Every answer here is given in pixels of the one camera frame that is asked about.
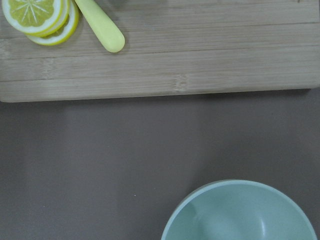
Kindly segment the wooden cutting board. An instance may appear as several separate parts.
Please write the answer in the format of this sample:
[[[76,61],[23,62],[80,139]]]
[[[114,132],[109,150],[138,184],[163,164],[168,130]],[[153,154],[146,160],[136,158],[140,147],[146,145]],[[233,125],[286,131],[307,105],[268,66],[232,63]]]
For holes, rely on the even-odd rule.
[[[41,46],[0,19],[0,100],[38,102],[285,89],[320,84],[317,0],[100,0],[125,47],[85,19]]]

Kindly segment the yellow plastic knife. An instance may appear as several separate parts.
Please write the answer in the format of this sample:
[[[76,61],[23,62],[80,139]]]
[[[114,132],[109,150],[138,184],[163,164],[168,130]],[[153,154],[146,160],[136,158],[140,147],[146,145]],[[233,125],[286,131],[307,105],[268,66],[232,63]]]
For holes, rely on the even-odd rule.
[[[94,0],[76,0],[75,2],[102,46],[110,53],[120,52],[126,40],[110,17]]]

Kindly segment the green bowl at left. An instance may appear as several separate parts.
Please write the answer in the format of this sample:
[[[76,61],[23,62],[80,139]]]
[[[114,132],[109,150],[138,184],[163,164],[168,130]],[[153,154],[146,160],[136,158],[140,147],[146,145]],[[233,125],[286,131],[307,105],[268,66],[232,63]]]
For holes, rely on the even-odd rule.
[[[316,240],[303,210],[281,191],[228,179],[188,194],[168,219],[163,240]]]

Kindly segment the lemon slice lower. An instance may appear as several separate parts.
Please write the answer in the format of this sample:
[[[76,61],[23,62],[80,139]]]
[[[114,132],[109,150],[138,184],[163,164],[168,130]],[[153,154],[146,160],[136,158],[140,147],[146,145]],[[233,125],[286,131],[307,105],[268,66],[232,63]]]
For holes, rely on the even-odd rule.
[[[32,36],[28,34],[25,36],[32,42],[43,46],[54,46],[67,41],[75,32],[79,22],[79,10],[77,5],[73,0],[69,0],[68,3],[69,9],[67,18],[59,29],[43,37]]]

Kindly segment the lemon slice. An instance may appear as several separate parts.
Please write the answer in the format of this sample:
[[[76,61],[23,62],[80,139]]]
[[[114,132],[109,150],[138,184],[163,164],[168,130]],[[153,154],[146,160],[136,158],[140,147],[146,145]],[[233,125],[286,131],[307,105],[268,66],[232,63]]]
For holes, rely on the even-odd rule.
[[[79,22],[79,10],[77,5],[73,0],[69,0],[68,3],[69,9],[67,18],[59,29],[43,37],[32,36],[28,34],[25,36],[32,42],[43,46],[54,46],[67,41],[75,32]]]
[[[68,0],[3,0],[2,11],[7,22],[27,35],[42,35],[65,18]]]

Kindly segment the lemon slice upper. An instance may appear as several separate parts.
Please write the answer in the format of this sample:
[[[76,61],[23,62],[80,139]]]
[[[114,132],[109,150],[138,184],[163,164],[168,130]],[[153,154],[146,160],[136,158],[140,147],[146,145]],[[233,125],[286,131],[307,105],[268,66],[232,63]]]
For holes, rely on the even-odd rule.
[[[7,22],[27,35],[42,35],[65,18],[68,0],[3,0],[2,11]]]

